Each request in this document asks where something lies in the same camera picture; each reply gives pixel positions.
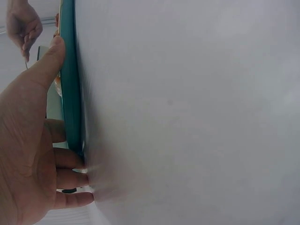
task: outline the fingernail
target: fingernail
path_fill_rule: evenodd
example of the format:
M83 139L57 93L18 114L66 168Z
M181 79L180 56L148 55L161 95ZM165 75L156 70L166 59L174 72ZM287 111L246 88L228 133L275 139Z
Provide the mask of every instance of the fingernail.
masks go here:
M61 37L60 36L56 36L55 38L52 39L51 44L50 44L50 48L59 45L61 43Z

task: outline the hand in background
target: hand in background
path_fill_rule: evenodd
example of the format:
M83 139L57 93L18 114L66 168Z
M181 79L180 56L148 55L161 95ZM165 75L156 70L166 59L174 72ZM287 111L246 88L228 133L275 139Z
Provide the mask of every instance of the hand in background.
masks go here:
M65 57L61 37L0 94L0 224L34 224L52 209L91 203L92 193L65 194L89 184L81 159L53 143L66 139L61 120L45 119L47 93Z
M43 26L34 8L27 0L10 0L7 6L7 34L29 61L29 51L43 31Z

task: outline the skin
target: skin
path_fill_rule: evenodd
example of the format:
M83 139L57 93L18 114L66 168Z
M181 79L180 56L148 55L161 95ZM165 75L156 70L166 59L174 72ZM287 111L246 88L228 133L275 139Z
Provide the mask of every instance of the skin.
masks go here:
M29 51L43 31L41 20L28 0L8 0L7 34L29 61Z
M0 94L0 224L31 225L52 209L81 207L92 193L64 194L89 184L71 150L53 143L66 139L64 123L45 119L47 92L65 57L61 37L34 66L22 72Z

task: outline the ceiling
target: ceiling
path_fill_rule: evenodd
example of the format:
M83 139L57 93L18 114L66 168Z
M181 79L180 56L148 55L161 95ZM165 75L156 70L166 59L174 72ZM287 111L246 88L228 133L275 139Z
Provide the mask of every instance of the ceiling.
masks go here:
M29 0L40 18L55 16L60 7L60 0ZM0 0L0 28L5 26L7 0Z

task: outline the teal cover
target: teal cover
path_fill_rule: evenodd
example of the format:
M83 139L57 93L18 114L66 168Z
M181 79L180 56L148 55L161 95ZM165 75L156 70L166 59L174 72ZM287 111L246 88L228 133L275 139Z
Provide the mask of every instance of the teal cover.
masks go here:
M81 138L81 91L76 56L74 0L62 0L60 36L65 41L66 58L60 71L62 108L68 147L83 156Z

